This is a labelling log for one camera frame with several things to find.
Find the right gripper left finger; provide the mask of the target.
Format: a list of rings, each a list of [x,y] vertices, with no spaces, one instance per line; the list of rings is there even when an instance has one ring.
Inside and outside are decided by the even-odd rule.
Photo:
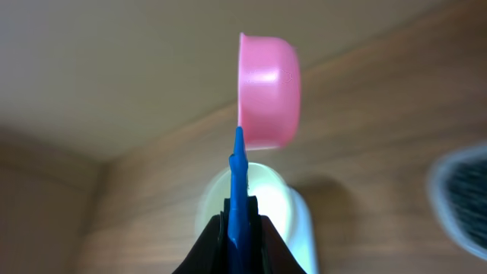
[[[228,273],[228,208],[213,215],[183,262],[173,274],[227,274]]]

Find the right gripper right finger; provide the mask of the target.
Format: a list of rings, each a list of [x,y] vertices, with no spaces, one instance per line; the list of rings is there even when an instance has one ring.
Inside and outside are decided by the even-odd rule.
[[[305,274],[270,221],[258,213],[255,196],[249,196],[250,273]]]

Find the pink scoop with blue handle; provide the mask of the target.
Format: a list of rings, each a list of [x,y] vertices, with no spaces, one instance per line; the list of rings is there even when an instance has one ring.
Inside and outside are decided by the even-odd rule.
[[[278,37],[239,38],[237,128],[229,157],[231,194],[228,210],[228,268],[250,267],[248,150],[281,148],[297,132],[301,108],[301,74],[294,48]]]

